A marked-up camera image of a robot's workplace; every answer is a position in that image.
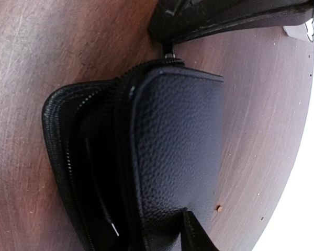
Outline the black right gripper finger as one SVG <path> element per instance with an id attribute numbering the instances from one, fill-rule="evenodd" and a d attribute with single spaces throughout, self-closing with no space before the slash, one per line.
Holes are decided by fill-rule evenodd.
<path id="1" fill-rule="evenodd" d="M 182 250 L 219 251 L 192 211 L 183 211 Z"/>

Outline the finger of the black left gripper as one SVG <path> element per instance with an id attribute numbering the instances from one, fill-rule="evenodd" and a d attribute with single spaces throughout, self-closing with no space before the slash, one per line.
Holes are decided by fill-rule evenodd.
<path id="1" fill-rule="evenodd" d="M 183 43 L 241 29 L 296 26 L 314 18 L 314 1 L 158 1 L 149 23 L 159 43 Z"/>

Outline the black zip tool case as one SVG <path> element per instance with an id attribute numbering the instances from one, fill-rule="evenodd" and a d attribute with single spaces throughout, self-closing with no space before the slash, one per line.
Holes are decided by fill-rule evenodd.
<path id="1" fill-rule="evenodd" d="M 61 200 L 85 250 L 182 250 L 183 211 L 208 235 L 222 150 L 223 78 L 164 58 L 66 85 L 42 109 Z"/>

